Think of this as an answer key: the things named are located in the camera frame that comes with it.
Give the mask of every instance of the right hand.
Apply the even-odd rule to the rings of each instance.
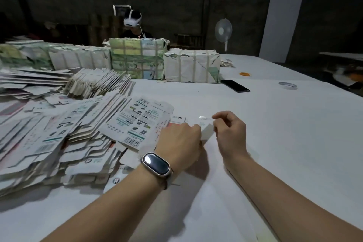
[[[246,148],[246,124],[231,111],[221,111],[212,116],[219,151],[224,162],[249,158]]]

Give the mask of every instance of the white fan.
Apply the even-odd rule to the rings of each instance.
[[[224,18],[217,22],[214,34],[219,42],[224,42],[224,51],[227,52],[228,39],[232,35],[232,24]]]

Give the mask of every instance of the smartphone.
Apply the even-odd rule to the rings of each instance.
[[[233,89],[237,93],[250,92],[249,89],[247,89],[246,87],[242,86],[241,84],[233,80],[221,80],[221,83],[227,85],[229,88]]]

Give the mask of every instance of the tape roll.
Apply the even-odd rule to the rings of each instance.
[[[288,83],[288,82],[279,82],[279,85],[287,90],[296,90],[297,89],[297,85],[293,84],[293,83]]]

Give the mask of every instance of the vr headset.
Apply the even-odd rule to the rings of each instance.
[[[129,17],[128,18],[125,18],[123,20],[123,24],[127,27],[136,27],[139,22],[141,21],[141,17],[142,15],[140,14],[140,18],[139,19],[133,19],[131,18],[131,13],[133,12],[133,10],[130,11],[130,14],[129,14]]]

